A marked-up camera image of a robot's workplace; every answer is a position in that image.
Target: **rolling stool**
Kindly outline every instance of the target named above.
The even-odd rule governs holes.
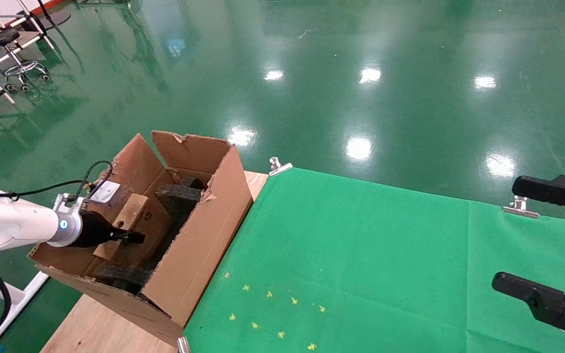
[[[14,86],[10,83],[10,77],[15,76],[19,82],[21,83],[21,90],[23,92],[29,91],[29,87],[27,86],[27,78],[25,77],[25,73],[31,70],[37,70],[41,73],[41,78],[43,81],[49,81],[50,76],[49,72],[43,65],[38,63],[36,60],[29,60],[22,62],[21,59],[17,56],[17,54],[13,53],[10,50],[8,45],[9,43],[15,42],[19,38],[19,32],[15,29],[7,29],[5,31],[0,32],[0,47],[6,50],[7,56],[9,56],[16,65],[7,69],[4,72],[4,76],[6,76],[6,89],[13,90]]]

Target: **glossy epoxy floor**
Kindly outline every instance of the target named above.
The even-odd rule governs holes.
[[[565,0],[132,0],[36,47],[53,83],[0,102],[0,188],[80,178],[137,132],[227,138],[294,165],[498,205],[565,174]],[[30,201],[49,205],[53,195]],[[565,208],[534,205],[565,217]],[[0,253],[17,286],[26,248]],[[0,342],[38,351],[79,294],[50,282]]]

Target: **open cardboard box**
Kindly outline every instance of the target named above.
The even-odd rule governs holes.
[[[108,203],[88,204],[88,210],[99,212],[113,223],[133,193],[160,205],[154,192],[162,183],[197,177],[206,184],[200,201],[139,297],[101,284],[90,276],[101,261],[93,254],[95,248],[54,248],[40,244],[30,252],[29,258],[36,261],[40,271],[176,346],[253,199],[237,148],[230,143],[164,131],[153,131],[152,140],[167,167],[143,136],[137,134],[114,158],[114,170],[108,180],[120,184],[116,194]],[[157,226],[154,231],[165,233],[169,226]]]

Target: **green cloth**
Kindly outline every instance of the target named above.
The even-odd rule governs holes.
[[[498,271],[565,291],[565,220],[292,168],[185,335],[197,353],[565,353],[565,333],[491,288]]]

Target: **wooden table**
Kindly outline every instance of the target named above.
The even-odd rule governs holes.
[[[253,199],[267,174],[245,172]],[[82,295],[41,353],[176,353],[152,336],[86,295]]]

